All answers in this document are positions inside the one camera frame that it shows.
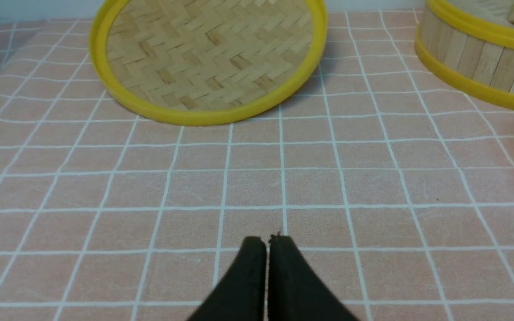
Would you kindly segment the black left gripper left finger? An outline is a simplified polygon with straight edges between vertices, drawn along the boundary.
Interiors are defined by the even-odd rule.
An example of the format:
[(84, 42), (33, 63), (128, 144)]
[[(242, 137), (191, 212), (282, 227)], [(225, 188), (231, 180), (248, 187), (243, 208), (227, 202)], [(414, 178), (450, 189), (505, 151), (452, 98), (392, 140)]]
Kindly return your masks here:
[(266, 262), (263, 240), (259, 236), (245, 237), (226, 274), (188, 320), (262, 321)]

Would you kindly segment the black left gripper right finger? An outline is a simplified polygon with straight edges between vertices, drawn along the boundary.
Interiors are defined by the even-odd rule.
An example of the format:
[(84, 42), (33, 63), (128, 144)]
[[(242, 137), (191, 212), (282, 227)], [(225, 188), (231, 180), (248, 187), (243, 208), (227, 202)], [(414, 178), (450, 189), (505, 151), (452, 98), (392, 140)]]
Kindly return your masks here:
[(314, 272), (290, 236), (269, 239), (269, 321), (357, 321)]

